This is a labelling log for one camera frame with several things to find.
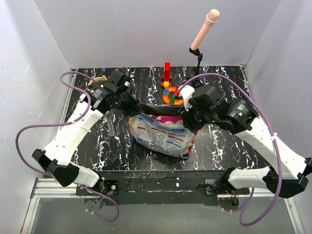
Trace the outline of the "translucent plastic food scoop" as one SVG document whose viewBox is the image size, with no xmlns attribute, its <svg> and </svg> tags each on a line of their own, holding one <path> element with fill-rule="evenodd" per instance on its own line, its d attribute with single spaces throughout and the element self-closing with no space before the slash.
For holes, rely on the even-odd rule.
<svg viewBox="0 0 312 234">
<path fill-rule="evenodd" d="M 104 119 L 104 121 L 105 121 L 105 122 L 107 123 L 107 125 L 108 125 L 108 133 L 109 133 L 109 135 L 110 135 L 111 137 L 115 135 L 112 117 L 113 117 L 113 110 L 107 111 L 107 112 L 103 115 L 103 119 Z"/>
</svg>

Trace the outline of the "pink pet food bag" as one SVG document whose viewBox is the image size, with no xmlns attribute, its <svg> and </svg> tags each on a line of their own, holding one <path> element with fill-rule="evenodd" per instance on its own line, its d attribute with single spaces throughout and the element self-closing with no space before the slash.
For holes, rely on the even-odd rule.
<svg viewBox="0 0 312 234">
<path fill-rule="evenodd" d="M 197 132 L 184 127 L 180 106 L 142 103 L 140 112 L 129 117 L 133 140 L 152 151 L 188 159 Z"/>
</svg>

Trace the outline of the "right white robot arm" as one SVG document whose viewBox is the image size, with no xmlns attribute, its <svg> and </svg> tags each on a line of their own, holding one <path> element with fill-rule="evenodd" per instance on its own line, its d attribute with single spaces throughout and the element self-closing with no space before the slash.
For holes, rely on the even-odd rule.
<svg viewBox="0 0 312 234">
<path fill-rule="evenodd" d="M 205 124 L 215 124 L 248 143 L 269 163 L 261 169 L 230 167 L 213 183 L 213 190 L 231 194 L 241 188 L 261 188 L 290 198 L 306 189 L 309 182 L 306 176 L 312 172 L 311 158 L 298 155 L 277 136 L 272 136 L 268 125 L 249 103 L 220 101 L 212 106 L 204 101 L 181 107 L 179 111 L 184 127 L 192 132 Z"/>
</svg>

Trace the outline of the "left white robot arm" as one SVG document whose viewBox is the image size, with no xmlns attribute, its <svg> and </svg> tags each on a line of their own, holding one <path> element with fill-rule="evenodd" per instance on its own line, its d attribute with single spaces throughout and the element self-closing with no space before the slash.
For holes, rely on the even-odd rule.
<svg viewBox="0 0 312 234">
<path fill-rule="evenodd" d="M 95 82 L 82 91 L 74 112 L 54 139 L 32 157 L 41 168 L 61 186 L 74 183 L 87 187 L 93 195 L 104 189 L 104 179 L 95 170 L 71 161 L 72 155 L 91 128 L 110 111 L 122 110 L 130 116 L 138 109 L 139 101 L 132 97 L 133 82 Z"/>
</svg>

